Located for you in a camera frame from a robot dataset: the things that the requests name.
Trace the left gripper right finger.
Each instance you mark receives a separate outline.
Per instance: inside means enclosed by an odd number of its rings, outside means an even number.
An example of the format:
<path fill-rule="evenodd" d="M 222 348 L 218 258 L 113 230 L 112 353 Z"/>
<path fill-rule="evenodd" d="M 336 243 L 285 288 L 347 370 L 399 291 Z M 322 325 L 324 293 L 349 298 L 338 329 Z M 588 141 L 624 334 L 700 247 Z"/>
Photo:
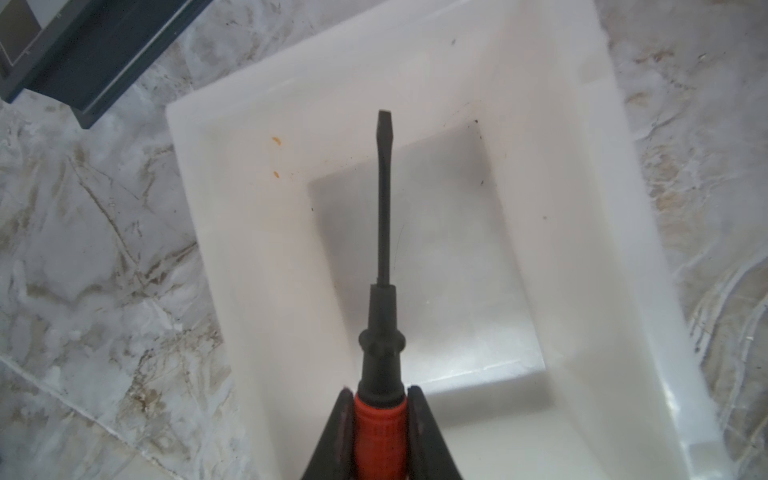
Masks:
<path fill-rule="evenodd" d="M 408 478 L 462 480 L 423 390 L 408 388 Z"/>

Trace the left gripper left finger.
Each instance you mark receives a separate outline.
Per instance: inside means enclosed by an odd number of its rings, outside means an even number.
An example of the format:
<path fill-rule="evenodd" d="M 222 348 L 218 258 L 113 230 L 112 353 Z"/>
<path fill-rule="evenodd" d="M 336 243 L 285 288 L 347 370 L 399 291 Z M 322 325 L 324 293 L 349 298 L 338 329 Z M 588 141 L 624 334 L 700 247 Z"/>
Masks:
<path fill-rule="evenodd" d="M 349 388 L 343 388 L 301 479 L 352 479 L 355 473 L 354 435 L 354 394 Z"/>

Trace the red black screwdriver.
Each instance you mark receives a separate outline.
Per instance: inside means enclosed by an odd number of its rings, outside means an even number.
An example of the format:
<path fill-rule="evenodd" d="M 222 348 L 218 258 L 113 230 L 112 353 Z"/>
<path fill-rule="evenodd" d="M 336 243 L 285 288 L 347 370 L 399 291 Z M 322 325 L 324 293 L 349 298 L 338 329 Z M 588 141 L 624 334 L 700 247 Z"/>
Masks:
<path fill-rule="evenodd" d="M 370 287 L 367 328 L 359 335 L 362 376 L 355 397 L 354 460 L 359 479 L 407 477 L 407 396 L 397 326 L 397 292 L 390 282 L 392 115 L 378 112 L 377 278 Z"/>

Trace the white plastic bin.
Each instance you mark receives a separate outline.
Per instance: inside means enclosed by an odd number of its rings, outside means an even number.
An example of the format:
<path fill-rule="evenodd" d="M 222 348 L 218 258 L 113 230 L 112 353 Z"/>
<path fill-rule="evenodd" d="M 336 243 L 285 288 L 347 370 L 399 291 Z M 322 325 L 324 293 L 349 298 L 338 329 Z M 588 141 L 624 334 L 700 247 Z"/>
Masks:
<path fill-rule="evenodd" d="M 729 479 L 590 1 L 391 1 L 167 118 L 259 479 L 297 479 L 392 276 L 466 479 Z"/>

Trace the black white chessboard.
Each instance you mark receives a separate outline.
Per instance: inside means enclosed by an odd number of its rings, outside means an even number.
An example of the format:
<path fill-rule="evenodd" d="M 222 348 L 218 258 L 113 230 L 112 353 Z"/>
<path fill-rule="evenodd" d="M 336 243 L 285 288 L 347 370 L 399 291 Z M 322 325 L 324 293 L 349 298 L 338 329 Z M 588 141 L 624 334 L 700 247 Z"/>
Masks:
<path fill-rule="evenodd" d="M 4 1 L 1 98 L 28 90 L 91 128 L 210 0 Z"/>

